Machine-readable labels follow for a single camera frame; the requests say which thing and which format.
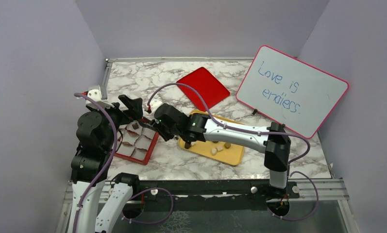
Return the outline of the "dark square chocolate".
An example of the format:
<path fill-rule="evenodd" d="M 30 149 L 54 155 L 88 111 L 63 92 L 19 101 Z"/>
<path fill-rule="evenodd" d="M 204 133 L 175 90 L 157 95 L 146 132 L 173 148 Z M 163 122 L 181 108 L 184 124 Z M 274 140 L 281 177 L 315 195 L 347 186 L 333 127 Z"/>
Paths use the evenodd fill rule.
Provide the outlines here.
<path fill-rule="evenodd" d="M 137 130 L 137 129 L 139 129 L 139 124 L 137 122 L 136 123 L 132 123 L 131 127 L 132 127 L 133 130 Z"/>

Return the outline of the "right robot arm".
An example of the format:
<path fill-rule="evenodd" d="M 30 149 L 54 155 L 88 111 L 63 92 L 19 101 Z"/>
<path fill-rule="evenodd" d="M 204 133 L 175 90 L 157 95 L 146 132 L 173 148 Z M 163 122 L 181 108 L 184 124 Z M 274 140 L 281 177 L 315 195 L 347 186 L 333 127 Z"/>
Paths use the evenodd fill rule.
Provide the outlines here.
<path fill-rule="evenodd" d="M 151 104 L 148 111 L 153 115 L 150 125 L 164 140 L 177 136 L 188 146 L 196 141 L 225 142 L 263 153 L 269 169 L 268 193 L 278 198 L 287 191 L 291 140 L 283 125 L 247 126 L 209 114 L 186 115 L 167 103 Z"/>

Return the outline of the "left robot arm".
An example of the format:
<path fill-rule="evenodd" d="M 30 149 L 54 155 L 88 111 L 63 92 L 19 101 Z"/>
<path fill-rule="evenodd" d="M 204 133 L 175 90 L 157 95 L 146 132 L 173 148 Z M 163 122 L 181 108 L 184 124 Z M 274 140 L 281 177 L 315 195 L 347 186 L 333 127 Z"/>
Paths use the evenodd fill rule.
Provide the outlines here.
<path fill-rule="evenodd" d="M 93 107 L 78 119 L 76 136 L 77 152 L 71 162 L 72 209 L 69 233 L 110 233 L 127 201 L 140 193 L 137 175 L 121 173 L 113 186 L 112 197 L 99 209 L 107 171 L 113 160 L 118 129 L 143 117 L 142 99 L 120 95 L 119 100 L 127 107 L 120 110 L 119 103 L 105 105 L 102 101 L 84 98 Z"/>

